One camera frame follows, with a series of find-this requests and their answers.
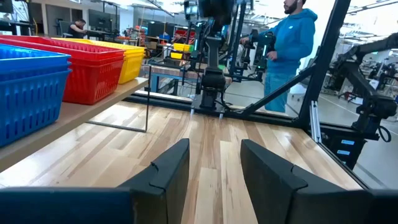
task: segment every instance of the light wood surface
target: light wood surface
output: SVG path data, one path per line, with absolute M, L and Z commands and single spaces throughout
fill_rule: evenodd
M 0 171 L 38 151 L 147 84 L 148 79 L 137 78 L 124 85 L 118 85 L 112 95 L 92 106 L 62 103 L 56 122 L 8 146 L 0 147 Z
M 145 105 L 120 102 L 94 118 L 142 128 Z M 0 187 L 115 187 L 181 138 L 190 138 L 182 223 L 257 223 L 239 158 L 242 139 L 346 189 L 360 186 L 300 129 L 150 107 L 148 133 L 82 124 L 0 173 Z

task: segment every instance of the beard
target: beard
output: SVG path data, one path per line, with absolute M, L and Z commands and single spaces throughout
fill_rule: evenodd
M 288 9 L 285 10 L 285 14 L 291 14 L 292 12 L 294 12 L 297 9 L 297 0 L 294 1 L 294 3 L 289 6 Z

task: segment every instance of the yellow bin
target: yellow bin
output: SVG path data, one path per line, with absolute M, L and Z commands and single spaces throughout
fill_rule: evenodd
M 191 47 L 191 45 L 188 44 L 177 44 L 174 43 L 174 50 L 178 50 L 178 51 L 182 51 L 182 52 L 189 52 L 189 48 Z
M 126 50 L 124 53 L 124 63 L 123 63 L 122 72 L 120 74 L 119 84 L 131 81 L 137 78 L 139 75 L 142 59 L 144 58 L 144 51 L 145 51 L 144 47 L 136 47 L 131 45 L 115 44 L 115 43 L 109 43 L 97 40 L 87 40 L 87 39 L 72 39 L 72 38 L 54 38 L 54 39 Z
M 182 58 L 182 54 L 180 54 L 180 53 L 171 53 L 172 55 L 172 58 L 175 58 L 175 59 L 181 59 Z

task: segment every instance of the red plastic basket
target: red plastic basket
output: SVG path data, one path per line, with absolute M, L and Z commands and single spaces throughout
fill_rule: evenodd
M 73 70 L 68 77 L 63 101 L 93 105 L 112 94 L 118 87 L 124 57 L 105 65 L 87 65 L 71 60 Z
M 99 60 L 122 57 L 124 50 L 96 45 L 55 40 L 45 37 L 0 35 L 0 44 L 9 44 L 32 49 L 48 50 L 71 55 L 72 58 L 87 60 L 90 65 L 101 65 Z
M 124 50 L 53 40 L 43 37 L 0 35 L 1 44 L 69 54 L 73 71 L 63 101 L 92 105 L 112 94 L 124 62 Z

